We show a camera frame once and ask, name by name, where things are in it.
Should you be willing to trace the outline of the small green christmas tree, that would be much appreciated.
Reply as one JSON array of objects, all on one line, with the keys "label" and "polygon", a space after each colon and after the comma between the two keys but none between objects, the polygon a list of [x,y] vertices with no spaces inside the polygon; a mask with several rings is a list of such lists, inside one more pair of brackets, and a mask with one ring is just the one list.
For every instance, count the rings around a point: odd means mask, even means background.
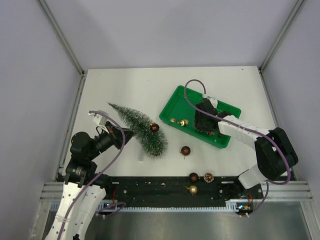
[{"label": "small green christmas tree", "polygon": [[111,102],[108,105],[117,112],[123,123],[134,132],[135,138],[147,156],[160,158],[164,155],[168,148],[168,140],[164,131],[160,127],[158,132],[150,131],[150,123],[156,122],[139,110]]}]

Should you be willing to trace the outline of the pine cone pair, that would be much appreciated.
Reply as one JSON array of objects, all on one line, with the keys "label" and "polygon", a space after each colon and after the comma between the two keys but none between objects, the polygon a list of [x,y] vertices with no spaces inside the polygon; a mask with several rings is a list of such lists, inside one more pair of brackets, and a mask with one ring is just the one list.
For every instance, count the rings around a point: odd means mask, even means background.
[{"label": "pine cone pair", "polygon": [[205,173],[203,179],[206,183],[211,183],[214,180],[214,176],[211,173]]}]

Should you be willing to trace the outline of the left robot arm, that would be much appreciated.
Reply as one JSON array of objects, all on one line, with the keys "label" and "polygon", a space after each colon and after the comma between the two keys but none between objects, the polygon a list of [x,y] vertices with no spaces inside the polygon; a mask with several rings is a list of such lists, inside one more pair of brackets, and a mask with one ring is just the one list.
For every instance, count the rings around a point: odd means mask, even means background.
[{"label": "left robot arm", "polygon": [[111,147],[122,150],[134,132],[107,120],[96,130],[95,137],[80,131],[71,138],[71,159],[65,169],[60,204],[45,237],[47,240],[83,240],[98,205],[113,194],[112,178],[96,172],[94,159]]}]

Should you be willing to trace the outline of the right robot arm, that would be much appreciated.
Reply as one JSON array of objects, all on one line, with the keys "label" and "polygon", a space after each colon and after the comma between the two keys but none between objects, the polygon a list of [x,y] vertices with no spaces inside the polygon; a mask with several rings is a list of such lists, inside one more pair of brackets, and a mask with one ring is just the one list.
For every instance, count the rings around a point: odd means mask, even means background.
[{"label": "right robot arm", "polygon": [[291,177],[291,168],[299,162],[288,135],[280,128],[265,129],[238,119],[227,111],[218,112],[210,98],[193,106],[194,127],[202,132],[218,132],[237,139],[255,151],[256,164],[237,177],[233,192],[245,198],[252,187],[277,181],[282,174]]}]

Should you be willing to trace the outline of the dark brown small bauble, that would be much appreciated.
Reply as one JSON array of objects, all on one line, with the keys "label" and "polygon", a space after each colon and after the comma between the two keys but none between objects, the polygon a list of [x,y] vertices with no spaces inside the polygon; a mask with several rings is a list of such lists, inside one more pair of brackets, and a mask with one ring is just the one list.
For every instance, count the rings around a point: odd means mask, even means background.
[{"label": "dark brown small bauble", "polygon": [[153,122],[149,124],[149,128],[152,133],[156,133],[160,130],[160,126],[157,123]]}]

